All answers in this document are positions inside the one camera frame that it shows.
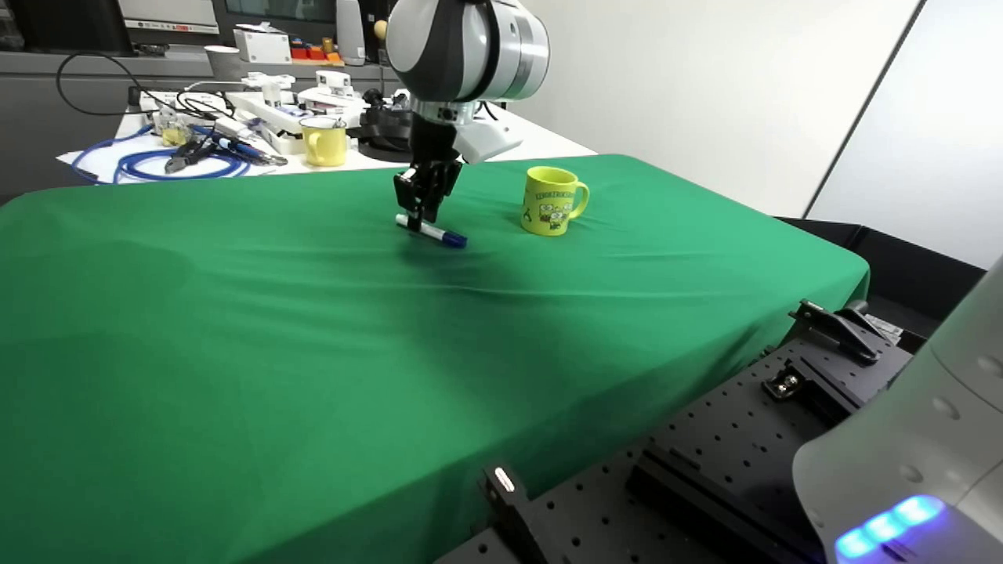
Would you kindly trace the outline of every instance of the table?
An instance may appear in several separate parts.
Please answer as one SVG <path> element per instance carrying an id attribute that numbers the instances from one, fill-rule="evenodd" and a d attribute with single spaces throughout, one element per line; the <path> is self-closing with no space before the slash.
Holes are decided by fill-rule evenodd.
<path id="1" fill-rule="evenodd" d="M 505 164 L 505 159 L 547 159 L 547 158 L 589 158 L 595 151 L 563 139 L 563 135 L 553 135 L 516 114 L 506 114 L 502 107 L 493 107 L 493 114 L 506 123 L 515 128 L 515 135 L 520 139 L 516 148 L 493 158 L 493 164 Z M 124 145 L 109 145 L 109 148 L 94 148 L 83 159 L 78 159 L 82 151 L 69 151 L 69 154 L 60 154 L 56 159 L 67 164 L 67 166 L 78 166 L 83 173 L 90 173 L 97 181 L 113 181 L 117 176 L 117 166 L 124 154 L 142 154 L 142 151 L 163 151 L 160 139 L 153 135 L 142 135 L 142 139 L 132 139 L 135 133 L 142 133 L 143 123 L 137 114 L 124 114 L 121 123 L 119 123 L 119 133 L 117 139 L 129 139 Z M 147 173 L 163 173 L 163 164 L 167 159 L 150 159 Z M 189 166 L 186 173 L 179 173 L 179 179 L 186 176 L 205 176 L 205 173 L 214 173 L 218 171 L 218 164 L 198 164 L 198 166 Z M 244 176 L 305 176 L 305 173 L 346 173 L 346 171 L 403 171 L 403 164 L 389 164 L 389 159 L 373 159 L 373 158 L 362 158 L 357 151 L 357 141 L 350 139 L 348 141 L 348 154 L 346 154 L 346 164 L 342 166 L 326 166 L 326 171 L 316 171 L 316 166 L 307 166 L 305 158 L 288 158 L 284 166 L 250 166 Z"/>
<path id="2" fill-rule="evenodd" d="M 39 192 L 0 211 L 0 561 L 431 561 L 775 344 L 866 263 L 630 158 L 566 238 L 467 166 L 467 250 L 389 171 Z"/>

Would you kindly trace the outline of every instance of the blue light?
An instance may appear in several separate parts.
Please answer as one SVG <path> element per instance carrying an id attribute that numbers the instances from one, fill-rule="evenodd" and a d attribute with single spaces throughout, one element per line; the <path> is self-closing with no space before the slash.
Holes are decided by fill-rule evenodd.
<path id="1" fill-rule="evenodd" d="M 874 544 L 889 544 L 889 540 L 898 540 L 905 532 L 905 524 L 898 524 L 893 515 L 876 515 L 874 520 L 866 524 L 866 532 Z"/>
<path id="2" fill-rule="evenodd" d="M 836 540 L 839 559 L 862 559 L 874 550 L 876 550 L 876 544 L 872 536 L 866 536 L 862 531 L 849 531 L 846 536 Z"/>
<path id="3" fill-rule="evenodd" d="M 901 506 L 893 509 L 893 515 L 905 524 L 905 526 L 918 526 L 934 520 L 942 511 L 941 500 L 931 495 L 912 495 Z"/>

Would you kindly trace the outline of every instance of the yellow mug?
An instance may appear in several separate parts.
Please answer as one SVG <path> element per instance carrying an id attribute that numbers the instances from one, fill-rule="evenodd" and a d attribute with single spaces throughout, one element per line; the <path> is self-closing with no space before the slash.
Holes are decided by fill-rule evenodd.
<path id="1" fill-rule="evenodd" d="M 348 135 L 346 128 L 334 127 L 334 119 L 302 119 L 302 139 L 307 151 L 307 166 L 342 166 L 346 164 L 346 148 Z"/>
<path id="2" fill-rule="evenodd" d="M 524 229 L 533 235 L 559 238 L 571 219 L 589 207 L 589 184 L 571 171 L 533 166 L 525 173 Z"/>

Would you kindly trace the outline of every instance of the mug handle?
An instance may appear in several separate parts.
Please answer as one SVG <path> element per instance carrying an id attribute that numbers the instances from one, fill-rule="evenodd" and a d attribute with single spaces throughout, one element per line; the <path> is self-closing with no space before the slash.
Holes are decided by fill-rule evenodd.
<path id="1" fill-rule="evenodd" d="M 589 184 L 586 181 L 576 181 L 576 192 L 572 192 L 576 205 L 572 211 L 566 215 L 566 219 L 581 219 L 589 207 Z"/>

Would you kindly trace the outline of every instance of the green table cover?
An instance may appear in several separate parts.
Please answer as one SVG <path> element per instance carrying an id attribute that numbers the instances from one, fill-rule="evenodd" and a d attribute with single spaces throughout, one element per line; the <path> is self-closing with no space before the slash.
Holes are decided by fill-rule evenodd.
<path id="1" fill-rule="evenodd" d="M 392 173 L 0 207 L 0 561 L 431 561 L 478 476 L 542 493 L 714 385 L 866 263 L 630 158 L 566 238 L 467 166 L 446 250 Z"/>

